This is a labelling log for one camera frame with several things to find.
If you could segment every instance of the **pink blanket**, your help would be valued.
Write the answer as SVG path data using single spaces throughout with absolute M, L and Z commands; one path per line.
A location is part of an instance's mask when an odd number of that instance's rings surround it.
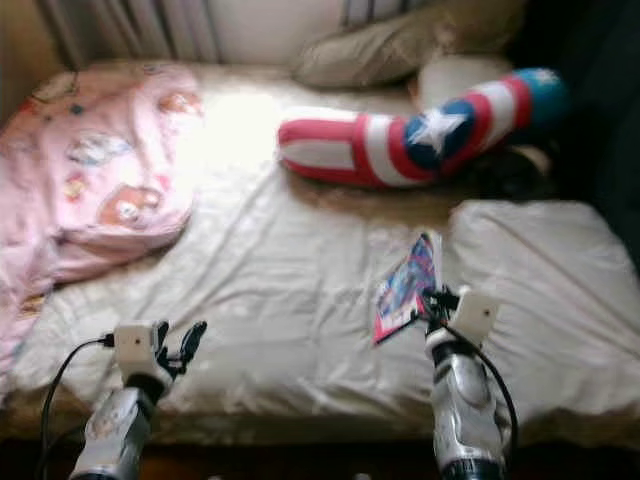
M 64 73 L 0 135 L 0 399 L 44 295 L 174 241 L 191 209 L 178 140 L 201 123 L 175 65 Z

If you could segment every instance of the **mattress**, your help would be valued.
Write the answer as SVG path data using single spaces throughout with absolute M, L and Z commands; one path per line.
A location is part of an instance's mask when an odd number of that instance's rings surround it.
M 191 145 L 200 188 L 185 232 L 170 249 L 50 296 L 10 376 L 1 435 L 37 434 L 44 388 L 75 345 L 120 323 L 163 319 L 174 347 L 195 321 L 209 330 L 161 403 L 158 442 L 428 435 L 422 331 L 374 349 L 373 299 L 419 233 L 446 225 L 462 192 L 336 188 L 274 157 L 285 107 L 411 113 L 406 91 L 320 94 L 279 70 L 195 72 L 206 135 Z M 53 429 L 74 426 L 119 384 L 112 352 L 82 352 L 65 374 Z
M 510 387 L 523 442 L 640 448 L 640 288 L 589 207 L 465 202 L 463 192 L 312 183 L 274 161 L 283 107 L 403 113 L 405 92 L 319 94 L 278 70 L 207 67 L 201 188 L 171 249 L 51 296 L 11 375 L 3 437 L 34 437 L 64 356 L 115 325 L 166 319 L 169 344 L 209 330 L 162 400 L 155 442 L 264 444 L 429 437 L 423 329 L 372 346 L 373 300 L 417 235 L 445 236 L 443 277 L 498 297 L 484 344 Z M 72 363 L 52 426 L 73 427 L 120 384 L 112 353 Z

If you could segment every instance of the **beige pillow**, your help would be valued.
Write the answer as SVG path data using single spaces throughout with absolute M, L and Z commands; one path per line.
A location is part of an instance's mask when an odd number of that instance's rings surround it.
M 445 55 L 427 62 L 418 76 L 420 111 L 438 107 L 480 83 L 498 80 L 513 69 L 500 55 Z
M 391 20 L 307 46 L 292 65 L 315 87 L 368 87 L 414 73 L 434 52 L 498 52 L 518 30 L 525 0 L 432 0 Z

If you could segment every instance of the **star-spangled pillow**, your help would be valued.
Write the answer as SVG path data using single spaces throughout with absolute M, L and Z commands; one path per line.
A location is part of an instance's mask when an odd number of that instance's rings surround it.
M 551 70 L 520 70 L 407 119 L 319 107 L 288 112 L 280 160 L 300 175 L 369 187 L 408 187 L 454 175 L 503 142 L 557 125 L 569 95 Z

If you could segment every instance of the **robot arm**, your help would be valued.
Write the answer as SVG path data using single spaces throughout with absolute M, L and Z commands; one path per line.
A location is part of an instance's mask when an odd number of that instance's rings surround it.
M 115 330 L 116 363 L 124 388 L 114 392 L 87 422 L 85 446 L 70 480 L 138 478 L 140 453 L 151 433 L 155 406 L 176 376 L 186 372 L 206 328 L 204 322 L 194 325 L 174 355 L 162 346 L 166 322 Z
M 499 303 L 470 290 L 461 291 L 459 298 L 447 292 L 430 295 L 426 302 L 431 311 L 427 351 L 435 365 L 434 451 L 441 476 L 444 480 L 503 480 L 504 432 L 484 365 L 469 343 L 441 323 L 445 310 L 455 310 L 447 325 L 479 347 L 495 321 Z

